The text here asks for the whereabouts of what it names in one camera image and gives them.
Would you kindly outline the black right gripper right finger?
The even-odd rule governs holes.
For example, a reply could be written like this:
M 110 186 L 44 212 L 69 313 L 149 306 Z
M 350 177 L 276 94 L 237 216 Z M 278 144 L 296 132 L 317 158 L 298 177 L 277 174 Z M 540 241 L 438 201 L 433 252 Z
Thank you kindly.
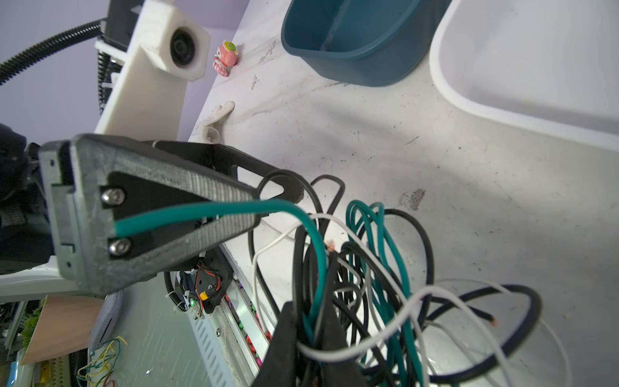
M 359 367 L 350 356 L 342 357 L 342 351 L 348 348 L 343 328 L 336 316 L 333 297 L 327 295 L 322 302 L 319 317 L 319 349 L 327 353 L 322 364 L 321 386 L 345 387 L 367 386 Z

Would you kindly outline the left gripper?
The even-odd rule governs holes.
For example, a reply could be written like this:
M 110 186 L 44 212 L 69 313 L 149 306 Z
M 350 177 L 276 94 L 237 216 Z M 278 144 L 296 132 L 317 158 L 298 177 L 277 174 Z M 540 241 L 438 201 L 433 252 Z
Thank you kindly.
M 79 135 L 39 152 L 61 275 L 106 295 L 253 229 L 247 185 L 150 144 Z

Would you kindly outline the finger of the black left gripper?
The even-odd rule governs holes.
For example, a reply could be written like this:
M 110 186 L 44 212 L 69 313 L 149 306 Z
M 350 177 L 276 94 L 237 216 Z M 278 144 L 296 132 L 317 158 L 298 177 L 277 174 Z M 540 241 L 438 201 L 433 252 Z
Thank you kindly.
M 154 148 L 180 156 L 184 160 L 213 169 L 236 180 L 239 179 L 238 169 L 245 169 L 261 178 L 277 170 L 275 166 L 223 144 L 157 140 L 154 142 Z

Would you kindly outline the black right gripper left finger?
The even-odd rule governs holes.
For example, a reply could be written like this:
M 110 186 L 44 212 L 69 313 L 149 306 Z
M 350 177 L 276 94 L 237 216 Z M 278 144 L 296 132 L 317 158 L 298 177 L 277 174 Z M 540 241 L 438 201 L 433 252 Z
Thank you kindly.
M 285 303 L 272 341 L 252 387 L 297 385 L 298 316 L 293 302 Z

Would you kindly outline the white rubber glove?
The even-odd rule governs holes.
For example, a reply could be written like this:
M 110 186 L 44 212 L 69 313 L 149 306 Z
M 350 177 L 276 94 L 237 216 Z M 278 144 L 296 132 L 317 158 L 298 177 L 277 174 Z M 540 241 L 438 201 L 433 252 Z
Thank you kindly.
M 223 122 L 235 109 L 235 103 L 227 101 L 223 105 L 216 106 L 211 114 L 202 121 L 198 122 L 193 129 L 189 142 L 197 144 L 220 144 Z

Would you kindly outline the pink toy figure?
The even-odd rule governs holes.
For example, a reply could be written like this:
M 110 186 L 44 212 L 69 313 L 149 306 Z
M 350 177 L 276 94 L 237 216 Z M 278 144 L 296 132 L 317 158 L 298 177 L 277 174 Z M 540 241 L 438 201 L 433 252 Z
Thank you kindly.
M 228 77 L 231 69 L 237 64 L 239 57 L 236 46 L 230 41 L 224 41 L 217 49 L 213 67 L 220 76 Z

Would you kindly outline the teal plastic bin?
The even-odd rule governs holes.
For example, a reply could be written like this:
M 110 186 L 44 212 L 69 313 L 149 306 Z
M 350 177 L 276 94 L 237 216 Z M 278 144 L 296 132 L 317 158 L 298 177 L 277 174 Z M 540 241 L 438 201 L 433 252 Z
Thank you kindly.
M 321 77 L 382 87 L 415 69 L 449 6 L 444 0 L 295 0 L 280 39 Z

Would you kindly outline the white plastic bin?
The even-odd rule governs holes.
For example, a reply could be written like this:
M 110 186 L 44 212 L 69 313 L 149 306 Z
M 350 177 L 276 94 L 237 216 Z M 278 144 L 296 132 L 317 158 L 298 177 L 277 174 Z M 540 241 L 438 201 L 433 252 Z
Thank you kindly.
M 465 113 L 618 149 L 615 1 L 454 1 L 435 32 L 430 73 Z

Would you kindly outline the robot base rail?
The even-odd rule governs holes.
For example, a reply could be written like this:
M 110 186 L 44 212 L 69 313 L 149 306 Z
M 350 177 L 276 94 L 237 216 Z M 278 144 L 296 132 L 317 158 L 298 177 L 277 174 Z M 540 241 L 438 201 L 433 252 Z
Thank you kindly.
M 262 324 L 250 281 L 220 245 L 164 273 L 166 297 L 188 315 L 209 386 L 250 386 L 271 333 Z

